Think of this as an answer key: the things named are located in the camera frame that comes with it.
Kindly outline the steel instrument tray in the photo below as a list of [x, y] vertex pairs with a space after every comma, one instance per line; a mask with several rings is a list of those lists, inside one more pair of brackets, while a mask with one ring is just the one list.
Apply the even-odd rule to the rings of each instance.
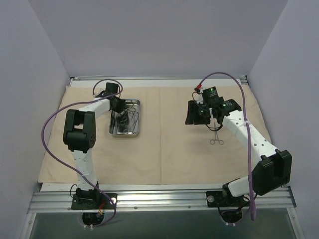
[[125, 99], [120, 112], [111, 111], [109, 133], [113, 137], [135, 137], [139, 133], [140, 100]]

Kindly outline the steel forceps with ring handles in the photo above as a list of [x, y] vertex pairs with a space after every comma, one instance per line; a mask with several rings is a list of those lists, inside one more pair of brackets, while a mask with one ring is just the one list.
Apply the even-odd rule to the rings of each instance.
[[214, 131], [214, 138], [210, 140], [210, 144], [211, 145], [215, 145], [215, 144], [223, 145], [224, 144], [224, 141], [219, 138], [217, 131]]

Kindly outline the beige cloth kit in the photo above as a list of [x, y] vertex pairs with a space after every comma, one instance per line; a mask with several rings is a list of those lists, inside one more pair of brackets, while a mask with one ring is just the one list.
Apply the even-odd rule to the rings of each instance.
[[[243, 86], [248, 120], [270, 140], [252, 91]], [[140, 128], [136, 137], [113, 137], [110, 112], [96, 120], [97, 140], [92, 149], [99, 184], [208, 184], [227, 183], [248, 175], [247, 149], [226, 128], [218, 132], [223, 145], [211, 145], [214, 132], [204, 125], [185, 125], [191, 87], [134, 87], [122, 98], [141, 102]], [[66, 111], [55, 118], [48, 142], [60, 160], [75, 166], [63, 143]], [[77, 174], [45, 153], [40, 183], [76, 183]]]

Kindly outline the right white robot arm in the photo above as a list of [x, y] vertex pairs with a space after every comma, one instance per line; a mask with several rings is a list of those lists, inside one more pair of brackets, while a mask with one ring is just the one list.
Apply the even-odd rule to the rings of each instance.
[[186, 125], [208, 125], [216, 119], [220, 127], [227, 128], [247, 148], [250, 175], [223, 185], [221, 199], [226, 205], [234, 205], [239, 197], [253, 193], [263, 196], [290, 182], [292, 155], [279, 150], [248, 121], [247, 114], [233, 100], [224, 100], [217, 89], [197, 86], [194, 92], [198, 100], [188, 102]]

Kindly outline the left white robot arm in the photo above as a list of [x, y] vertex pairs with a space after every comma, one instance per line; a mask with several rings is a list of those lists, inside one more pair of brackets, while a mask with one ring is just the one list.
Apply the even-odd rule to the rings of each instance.
[[66, 113], [63, 143], [75, 161], [76, 200], [82, 201], [89, 209], [98, 207], [102, 198], [92, 159], [92, 148], [97, 139], [96, 119], [110, 110], [119, 113], [124, 109], [125, 100], [118, 96], [122, 91], [123, 86], [118, 81], [107, 82], [104, 90], [93, 95], [93, 101]]

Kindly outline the back aluminium rail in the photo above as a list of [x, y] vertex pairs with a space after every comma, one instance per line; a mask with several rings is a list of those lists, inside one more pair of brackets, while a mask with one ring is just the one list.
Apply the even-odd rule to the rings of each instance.
[[103, 79], [111, 79], [111, 80], [117, 80], [117, 81], [130, 81], [130, 80], [197, 80], [200, 79], [199, 77], [194, 76], [174, 76], [174, 77], [165, 77], [165, 76], [145, 76], [145, 77], [138, 77], [138, 76], [130, 76], [130, 77], [124, 77], [124, 76], [103, 76], [103, 75], [94, 75], [94, 76], [75, 76], [71, 77], [71, 80], [73, 81], [97, 81], [97, 80], [103, 80]]

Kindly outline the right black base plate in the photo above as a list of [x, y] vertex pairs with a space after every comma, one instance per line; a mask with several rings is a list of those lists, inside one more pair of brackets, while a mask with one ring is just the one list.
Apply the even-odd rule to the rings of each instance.
[[240, 197], [228, 197], [224, 196], [222, 190], [218, 191], [206, 191], [206, 202], [209, 208], [239, 208], [250, 205], [249, 200], [245, 200], [244, 196]]

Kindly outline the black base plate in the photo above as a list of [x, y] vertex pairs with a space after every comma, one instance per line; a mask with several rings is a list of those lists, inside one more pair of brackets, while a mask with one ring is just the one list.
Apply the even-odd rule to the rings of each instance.
[[222, 190], [218, 191], [206, 191], [206, 202], [209, 208], [239, 208], [250, 205], [249, 200], [245, 200], [244, 196], [240, 197], [228, 197], [224, 196]]
[[99, 192], [81, 191], [73, 195], [72, 210], [113, 210], [116, 203], [112, 204], [109, 199]]

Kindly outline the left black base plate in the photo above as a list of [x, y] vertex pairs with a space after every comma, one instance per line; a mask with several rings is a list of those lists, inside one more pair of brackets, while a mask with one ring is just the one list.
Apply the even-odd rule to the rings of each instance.
[[81, 191], [73, 195], [72, 210], [113, 210], [116, 203], [112, 204], [109, 199], [99, 192]]

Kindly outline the front aluminium rail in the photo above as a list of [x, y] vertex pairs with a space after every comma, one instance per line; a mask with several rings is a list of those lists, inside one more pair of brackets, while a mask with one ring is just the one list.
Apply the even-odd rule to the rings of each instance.
[[[117, 212], [216, 210], [215, 195], [220, 184], [199, 185], [102, 185], [117, 194]], [[73, 212], [69, 184], [44, 184], [32, 195], [28, 213]]]

